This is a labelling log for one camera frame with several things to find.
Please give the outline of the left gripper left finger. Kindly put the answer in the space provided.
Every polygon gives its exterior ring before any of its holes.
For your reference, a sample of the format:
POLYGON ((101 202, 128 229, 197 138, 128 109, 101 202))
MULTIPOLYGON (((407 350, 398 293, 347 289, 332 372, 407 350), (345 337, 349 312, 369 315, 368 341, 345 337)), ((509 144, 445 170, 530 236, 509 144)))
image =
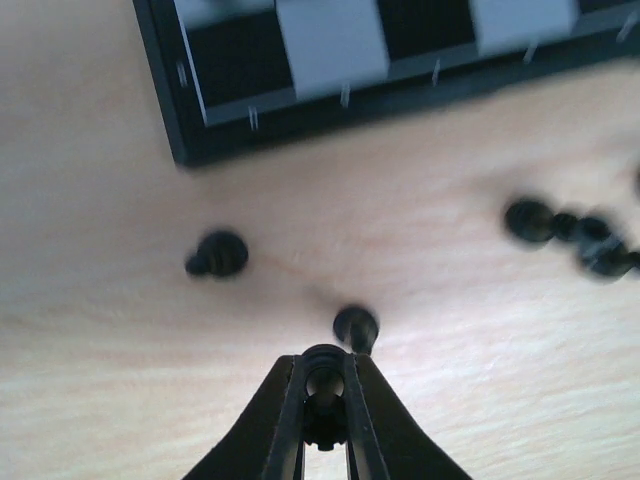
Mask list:
POLYGON ((303 358, 278 358, 229 432, 185 477, 301 479, 304 395, 303 358))

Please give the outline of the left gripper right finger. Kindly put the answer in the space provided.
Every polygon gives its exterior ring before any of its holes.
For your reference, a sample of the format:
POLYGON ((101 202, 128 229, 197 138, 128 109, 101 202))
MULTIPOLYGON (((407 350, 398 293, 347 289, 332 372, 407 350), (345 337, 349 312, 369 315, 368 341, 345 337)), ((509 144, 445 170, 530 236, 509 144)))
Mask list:
POLYGON ((413 419, 367 355, 344 364, 350 479, 470 480, 413 419))

